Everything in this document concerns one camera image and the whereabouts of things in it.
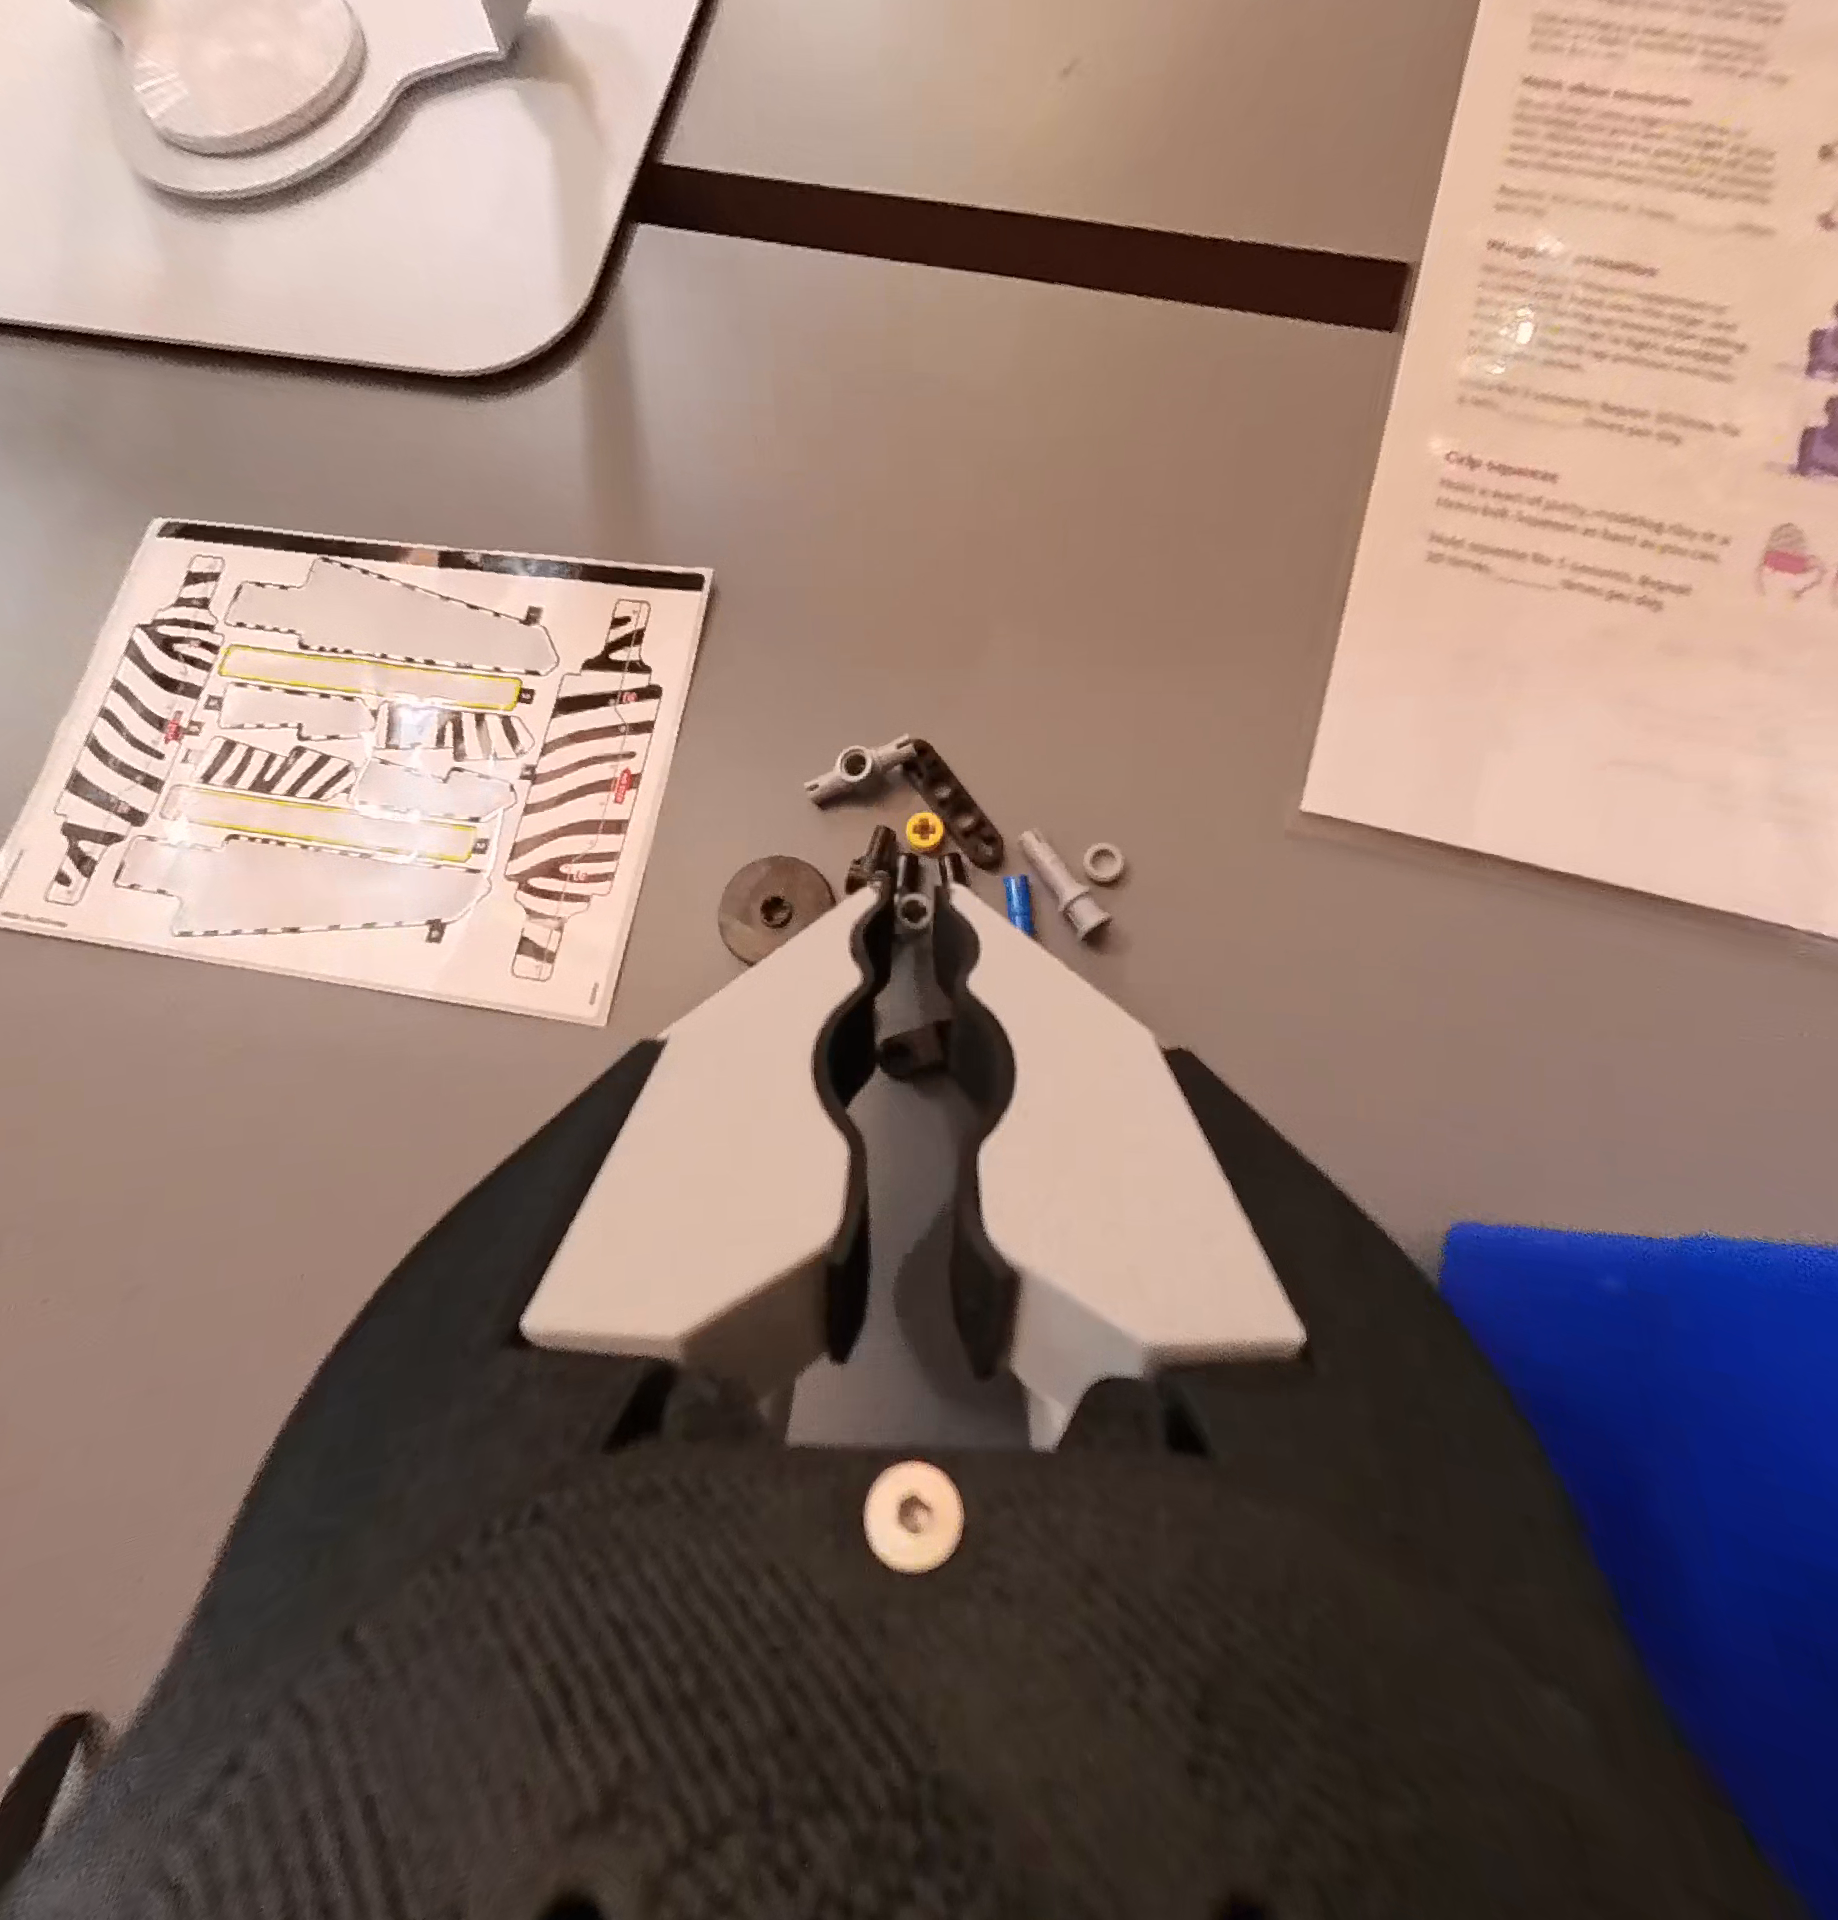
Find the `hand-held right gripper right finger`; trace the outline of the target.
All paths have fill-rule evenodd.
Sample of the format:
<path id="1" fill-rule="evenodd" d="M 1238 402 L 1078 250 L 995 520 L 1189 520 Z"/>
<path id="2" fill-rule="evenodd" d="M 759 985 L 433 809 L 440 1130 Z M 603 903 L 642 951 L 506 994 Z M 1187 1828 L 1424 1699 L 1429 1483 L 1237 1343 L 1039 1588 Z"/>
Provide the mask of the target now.
<path id="1" fill-rule="evenodd" d="M 949 1294 L 978 1379 L 1069 1419 L 1101 1381 L 1286 1361 L 1304 1326 L 1169 1054 L 1084 976 L 943 882 L 961 1146 Z"/>

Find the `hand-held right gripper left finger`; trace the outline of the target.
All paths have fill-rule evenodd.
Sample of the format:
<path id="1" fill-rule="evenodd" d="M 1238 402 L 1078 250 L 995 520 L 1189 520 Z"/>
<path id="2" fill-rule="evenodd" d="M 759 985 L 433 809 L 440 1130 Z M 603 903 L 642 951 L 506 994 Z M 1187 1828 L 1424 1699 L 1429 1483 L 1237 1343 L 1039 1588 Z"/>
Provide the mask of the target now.
<path id="1" fill-rule="evenodd" d="M 692 1372 L 806 1372 L 856 1341 L 892 897 L 870 888 L 675 1019 L 519 1330 Z"/>

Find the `dark grey toy connector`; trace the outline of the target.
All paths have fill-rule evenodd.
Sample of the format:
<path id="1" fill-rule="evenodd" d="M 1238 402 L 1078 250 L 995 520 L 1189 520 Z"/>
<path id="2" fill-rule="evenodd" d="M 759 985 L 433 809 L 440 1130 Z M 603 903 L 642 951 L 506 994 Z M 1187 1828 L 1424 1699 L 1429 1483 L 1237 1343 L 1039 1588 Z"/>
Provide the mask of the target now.
<path id="1" fill-rule="evenodd" d="M 876 1010 L 878 1067 L 897 1084 L 915 1084 L 949 1065 L 951 1003 L 940 987 L 933 953 L 936 892 L 897 895 L 892 969 Z"/>

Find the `pile of small toy bricks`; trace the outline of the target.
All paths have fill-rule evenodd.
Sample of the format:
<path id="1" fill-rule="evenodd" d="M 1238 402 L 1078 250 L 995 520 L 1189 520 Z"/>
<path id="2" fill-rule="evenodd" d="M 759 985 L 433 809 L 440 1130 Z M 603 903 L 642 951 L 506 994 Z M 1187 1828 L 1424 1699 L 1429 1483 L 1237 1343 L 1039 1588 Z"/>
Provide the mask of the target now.
<path id="1" fill-rule="evenodd" d="M 900 733 L 878 745 L 846 745 L 833 764 L 803 783 L 810 805 L 876 802 L 903 783 L 915 808 L 900 824 L 880 823 L 851 861 L 840 886 L 807 859 L 764 856 L 747 861 L 725 883 L 716 907 L 723 946 L 756 965 L 786 940 L 834 910 L 843 897 L 881 892 L 889 901 L 899 940 L 931 933 L 936 905 L 946 891 L 966 888 L 972 870 L 1002 877 L 1010 925 L 1036 936 L 1036 897 L 1051 898 L 1055 914 L 1082 944 L 1096 942 L 1113 917 L 1101 895 L 1119 888 L 1129 861 L 1119 842 L 1090 842 L 1080 859 L 1065 859 L 1039 831 L 1025 828 L 1010 844 L 995 819 L 972 795 L 938 745 Z"/>

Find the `zebra sticker sheet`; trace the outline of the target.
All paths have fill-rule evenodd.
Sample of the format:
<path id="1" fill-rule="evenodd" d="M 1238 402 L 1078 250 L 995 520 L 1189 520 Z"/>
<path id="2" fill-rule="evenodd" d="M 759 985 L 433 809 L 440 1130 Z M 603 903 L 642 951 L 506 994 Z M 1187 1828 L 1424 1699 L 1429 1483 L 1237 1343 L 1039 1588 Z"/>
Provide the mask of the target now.
<path id="1" fill-rule="evenodd" d="M 712 588 L 157 518 L 0 930 L 602 1026 Z"/>

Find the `blue storage bin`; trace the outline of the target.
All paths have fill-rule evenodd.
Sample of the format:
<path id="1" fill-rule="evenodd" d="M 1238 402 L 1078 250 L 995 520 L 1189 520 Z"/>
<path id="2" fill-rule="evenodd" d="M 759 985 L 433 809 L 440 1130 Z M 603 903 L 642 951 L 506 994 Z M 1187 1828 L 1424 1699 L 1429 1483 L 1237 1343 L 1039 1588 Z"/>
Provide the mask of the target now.
<path id="1" fill-rule="evenodd" d="M 1838 1246 L 1459 1223 L 1439 1287 L 1678 1726 L 1838 1918 Z"/>

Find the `white printed paper sheet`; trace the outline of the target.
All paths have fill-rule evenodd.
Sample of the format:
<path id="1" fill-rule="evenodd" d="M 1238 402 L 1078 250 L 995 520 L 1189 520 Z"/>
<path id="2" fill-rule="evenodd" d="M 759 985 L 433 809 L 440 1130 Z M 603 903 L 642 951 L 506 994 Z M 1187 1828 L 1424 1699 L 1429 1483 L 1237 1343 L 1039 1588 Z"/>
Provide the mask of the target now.
<path id="1" fill-rule="evenodd" d="M 1838 2 L 1481 4 L 1301 805 L 1838 944 Z"/>

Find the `silver monitor stand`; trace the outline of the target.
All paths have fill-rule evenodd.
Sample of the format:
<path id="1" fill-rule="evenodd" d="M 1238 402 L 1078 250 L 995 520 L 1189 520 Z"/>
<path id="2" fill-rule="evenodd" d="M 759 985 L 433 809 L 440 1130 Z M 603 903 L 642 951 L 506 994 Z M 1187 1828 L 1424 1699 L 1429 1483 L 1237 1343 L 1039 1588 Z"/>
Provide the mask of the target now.
<path id="1" fill-rule="evenodd" d="M 200 157 L 79 4 L 0 4 L 0 328 L 478 377 L 595 293 L 701 4 L 354 4 L 315 127 Z"/>

